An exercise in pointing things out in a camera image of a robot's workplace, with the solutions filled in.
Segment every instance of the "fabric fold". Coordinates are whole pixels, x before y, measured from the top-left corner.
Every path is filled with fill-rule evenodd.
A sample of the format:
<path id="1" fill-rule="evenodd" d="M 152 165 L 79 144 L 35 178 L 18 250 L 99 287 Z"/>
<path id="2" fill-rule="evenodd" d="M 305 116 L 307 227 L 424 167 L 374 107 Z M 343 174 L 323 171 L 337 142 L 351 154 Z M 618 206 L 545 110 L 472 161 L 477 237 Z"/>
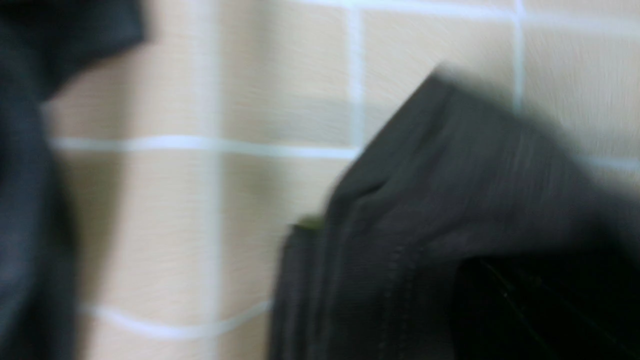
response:
<path id="1" fill-rule="evenodd" d="M 300 303 L 282 295 L 301 287 L 279 282 L 272 344 L 303 349 L 272 347 L 270 359 L 489 358 L 454 341 L 461 265 L 600 249 L 633 259 L 638 214 L 634 200 L 596 186 L 535 119 L 432 74 L 340 180 L 314 260 L 300 269 L 283 258 L 281 279 L 311 273 L 309 309 L 295 331 L 278 332 L 284 318 L 301 316 Z"/>

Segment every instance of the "dark gray fabric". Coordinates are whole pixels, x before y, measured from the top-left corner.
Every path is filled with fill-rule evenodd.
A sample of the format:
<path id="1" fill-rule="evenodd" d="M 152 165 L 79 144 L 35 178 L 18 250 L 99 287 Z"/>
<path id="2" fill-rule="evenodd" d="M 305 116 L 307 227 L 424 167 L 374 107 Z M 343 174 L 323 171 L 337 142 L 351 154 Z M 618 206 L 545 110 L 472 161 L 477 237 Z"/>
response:
<path id="1" fill-rule="evenodd" d="M 639 215 L 540 126 L 434 74 L 340 180 L 322 230 L 287 240 L 269 358 L 454 359 L 464 261 L 594 249 L 637 261 Z"/>
<path id="2" fill-rule="evenodd" d="M 74 358 L 74 230 L 40 107 L 141 40 L 137 1 L 0 2 L 0 359 Z"/>

